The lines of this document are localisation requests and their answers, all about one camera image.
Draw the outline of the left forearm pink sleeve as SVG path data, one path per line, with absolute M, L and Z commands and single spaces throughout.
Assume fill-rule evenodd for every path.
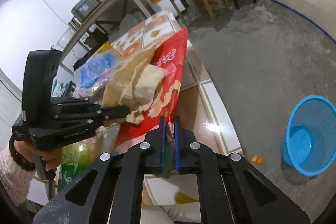
M 13 204 L 17 207 L 25 202 L 35 170 L 24 170 L 11 156 L 9 147 L 1 151 L 1 183 Z

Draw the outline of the person's left hand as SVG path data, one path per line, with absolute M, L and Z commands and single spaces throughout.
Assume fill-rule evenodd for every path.
M 62 160 L 62 148 L 56 148 L 50 151 L 39 151 L 26 141 L 14 141 L 15 150 L 29 162 L 34 162 L 34 156 L 42 157 L 46 162 L 45 169 L 52 170 L 57 168 Z

